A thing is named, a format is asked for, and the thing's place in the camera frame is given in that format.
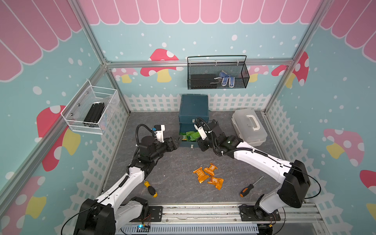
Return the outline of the green cookie packet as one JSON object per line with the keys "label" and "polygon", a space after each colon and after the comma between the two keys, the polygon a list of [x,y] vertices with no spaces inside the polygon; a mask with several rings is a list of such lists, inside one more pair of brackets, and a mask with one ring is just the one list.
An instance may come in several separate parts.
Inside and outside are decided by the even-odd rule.
{"label": "green cookie packet", "polygon": [[188,141],[187,133],[179,133],[179,135],[181,136],[182,142]]}
{"label": "green cookie packet", "polygon": [[198,140],[198,138],[200,138],[200,133],[198,131],[189,131],[189,132],[186,132],[187,133],[187,136],[188,136],[188,141],[189,142],[195,142]]}

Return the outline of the dark teal drawer cabinet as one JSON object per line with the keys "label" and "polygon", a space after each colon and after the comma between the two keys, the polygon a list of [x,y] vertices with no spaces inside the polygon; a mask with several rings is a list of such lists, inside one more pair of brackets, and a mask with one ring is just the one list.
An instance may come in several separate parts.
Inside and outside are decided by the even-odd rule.
{"label": "dark teal drawer cabinet", "polygon": [[209,120],[209,97],[207,95],[184,94],[179,109],[180,123],[194,123],[197,117]]}

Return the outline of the teal drawer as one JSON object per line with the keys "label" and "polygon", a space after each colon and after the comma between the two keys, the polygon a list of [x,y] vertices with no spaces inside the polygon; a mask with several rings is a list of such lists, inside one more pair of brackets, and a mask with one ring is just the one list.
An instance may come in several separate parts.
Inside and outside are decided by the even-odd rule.
{"label": "teal drawer", "polygon": [[179,134],[183,137],[181,147],[199,148],[199,132],[195,129],[193,123],[180,123]]}

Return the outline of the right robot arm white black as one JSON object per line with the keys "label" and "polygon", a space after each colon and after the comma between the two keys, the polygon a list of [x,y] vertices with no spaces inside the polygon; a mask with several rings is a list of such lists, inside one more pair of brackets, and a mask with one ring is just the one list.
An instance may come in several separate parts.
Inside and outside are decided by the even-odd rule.
{"label": "right robot arm white black", "polygon": [[267,215],[284,206],[298,209],[308,199],[306,195],[312,177],[307,173],[303,162],[279,159],[249,145],[237,136],[226,136],[216,120],[206,122],[197,117],[194,127],[200,134],[198,145],[202,151],[211,148],[217,156],[229,156],[245,162],[280,184],[257,200],[256,212]]}

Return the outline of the green cookie packet top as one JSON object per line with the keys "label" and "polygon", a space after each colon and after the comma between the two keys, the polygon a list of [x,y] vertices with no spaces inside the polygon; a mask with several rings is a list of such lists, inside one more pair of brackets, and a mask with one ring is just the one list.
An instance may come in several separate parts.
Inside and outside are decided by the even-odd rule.
{"label": "green cookie packet top", "polygon": [[188,141],[187,133],[179,133],[179,135],[181,136],[182,142]]}

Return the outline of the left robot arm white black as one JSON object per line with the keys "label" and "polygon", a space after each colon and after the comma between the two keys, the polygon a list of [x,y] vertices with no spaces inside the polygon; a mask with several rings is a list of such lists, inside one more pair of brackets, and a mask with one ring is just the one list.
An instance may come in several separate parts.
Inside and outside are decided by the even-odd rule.
{"label": "left robot arm white black", "polygon": [[183,137],[165,137],[164,131],[164,125],[150,128],[139,124],[136,127],[136,150],[126,173],[96,199],[86,199],[79,212],[68,219],[68,222],[76,219],[73,234],[114,235],[133,220],[144,223],[151,219],[147,200],[134,197],[126,205],[122,203],[138,185],[146,181],[165,153],[179,148]]}

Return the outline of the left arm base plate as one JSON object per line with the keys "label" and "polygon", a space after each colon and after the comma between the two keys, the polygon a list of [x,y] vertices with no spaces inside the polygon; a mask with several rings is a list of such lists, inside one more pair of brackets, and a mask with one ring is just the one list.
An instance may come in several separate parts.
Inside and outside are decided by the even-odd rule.
{"label": "left arm base plate", "polygon": [[126,215],[132,216],[131,219],[126,221],[126,223],[149,223],[149,222],[161,222],[162,221],[162,206],[143,206],[138,213],[138,211],[132,213],[128,212]]}

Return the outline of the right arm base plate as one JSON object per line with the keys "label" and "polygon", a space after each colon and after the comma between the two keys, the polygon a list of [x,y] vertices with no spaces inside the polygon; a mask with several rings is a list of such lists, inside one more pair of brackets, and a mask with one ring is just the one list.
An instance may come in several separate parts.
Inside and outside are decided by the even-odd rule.
{"label": "right arm base plate", "polygon": [[239,206],[240,217],[242,222],[278,222],[281,217],[278,210],[273,213],[266,213],[259,207],[242,204]]}

